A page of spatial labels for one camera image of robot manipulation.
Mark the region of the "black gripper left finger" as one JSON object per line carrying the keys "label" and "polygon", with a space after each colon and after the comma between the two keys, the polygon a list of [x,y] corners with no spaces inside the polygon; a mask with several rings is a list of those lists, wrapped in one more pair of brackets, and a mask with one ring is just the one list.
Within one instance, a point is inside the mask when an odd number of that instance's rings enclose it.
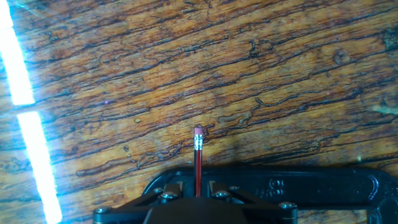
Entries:
{"label": "black gripper left finger", "polygon": [[144,223],[149,212],[158,205],[183,197],[183,182],[166,184],[117,208],[100,206],[93,210],[93,223]]}

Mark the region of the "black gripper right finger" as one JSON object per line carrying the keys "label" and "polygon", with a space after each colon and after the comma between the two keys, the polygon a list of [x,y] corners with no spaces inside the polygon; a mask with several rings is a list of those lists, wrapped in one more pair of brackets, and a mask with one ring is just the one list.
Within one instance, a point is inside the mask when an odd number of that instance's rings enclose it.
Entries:
{"label": "black gripper right finger", "polygon": [[227,187],[221,182],[208,183],[208,198],[224,202],[222,208],[228,218],[244,218],[244,223],[297,224],[297,205],[266,202],[238,186]]}

